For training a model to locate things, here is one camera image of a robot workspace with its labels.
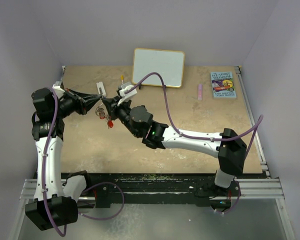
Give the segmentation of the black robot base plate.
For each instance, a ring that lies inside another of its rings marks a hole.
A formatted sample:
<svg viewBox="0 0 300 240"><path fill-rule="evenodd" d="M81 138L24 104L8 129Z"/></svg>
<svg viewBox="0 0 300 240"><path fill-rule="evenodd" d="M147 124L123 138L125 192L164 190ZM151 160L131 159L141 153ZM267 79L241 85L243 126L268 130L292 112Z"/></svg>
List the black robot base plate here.
<svg viewBox="0 0 300 240"><path fill-rule="evenodd" d="M229 208L241 196L239 183L229 188L215 185L215 176L205 173L89 173L89 190L81 200L97 208L112 204L195 205Z"/></svg>

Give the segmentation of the metal keyring with keys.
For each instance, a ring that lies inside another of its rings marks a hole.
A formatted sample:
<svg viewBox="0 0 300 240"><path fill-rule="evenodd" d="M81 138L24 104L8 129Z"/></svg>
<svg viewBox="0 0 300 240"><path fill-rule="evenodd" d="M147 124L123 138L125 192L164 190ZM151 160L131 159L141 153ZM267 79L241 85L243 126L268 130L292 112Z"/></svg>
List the metal keyring with keys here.
<svg viewBox="0 0 300 240"><path fill-rule="evenodd" d="M96 107L95 109L95 114L101 119L101 120L109 120L109 114L104 108L104 104L100 104L99 106Z"/></svg>

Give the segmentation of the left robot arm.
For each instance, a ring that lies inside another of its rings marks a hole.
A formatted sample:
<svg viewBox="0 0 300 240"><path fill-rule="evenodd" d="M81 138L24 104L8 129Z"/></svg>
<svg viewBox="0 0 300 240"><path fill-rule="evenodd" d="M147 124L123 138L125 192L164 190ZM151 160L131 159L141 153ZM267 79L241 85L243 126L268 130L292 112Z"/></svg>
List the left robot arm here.
<svg viewBox="0 0 300 240"><path fill-rule="evenodd" d="M102 96L44 87L34 91L31 98L35 107L31 134L37 151L37 183L33 202L25 206L25 214L41 231L58 230L78 220L80 196L93 191L85 170L70 174L62 182L64 118L72 113L86 115Z"/></svg>

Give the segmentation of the red key tag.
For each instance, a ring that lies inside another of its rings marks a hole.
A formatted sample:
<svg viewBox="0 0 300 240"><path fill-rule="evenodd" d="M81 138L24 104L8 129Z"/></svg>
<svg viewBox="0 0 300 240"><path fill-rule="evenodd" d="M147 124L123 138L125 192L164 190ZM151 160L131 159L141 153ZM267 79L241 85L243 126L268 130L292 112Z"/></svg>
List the red key tag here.
<svg viewBox="0 0 300 240"><path fill-rule="evenodd" d="M114 126L114 124L113 124L113 122L112 122L111 120L109 120L109 121L107 122L107 125L108 125L108 128L109 128L109 129L111 129L111 128Z"/></svg>

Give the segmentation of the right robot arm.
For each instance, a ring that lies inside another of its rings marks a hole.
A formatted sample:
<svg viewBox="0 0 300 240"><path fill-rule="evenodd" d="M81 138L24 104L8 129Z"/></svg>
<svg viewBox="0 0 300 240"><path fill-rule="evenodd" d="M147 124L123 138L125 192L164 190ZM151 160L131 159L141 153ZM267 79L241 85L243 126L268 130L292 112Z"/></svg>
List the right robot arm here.
<svg viewBox="0 0 300 240"><path fill-rule="evenodd" d="M120 98L102 100L109 119L116 119L136 138L151 149L183 149L203 153L218 159L212 190L218 196L230 190L234 177L243 173L247 145L230 128L219 133L176 131L172 126L157 122L144 105L131 107L131 101L121 102Z"/></svg>

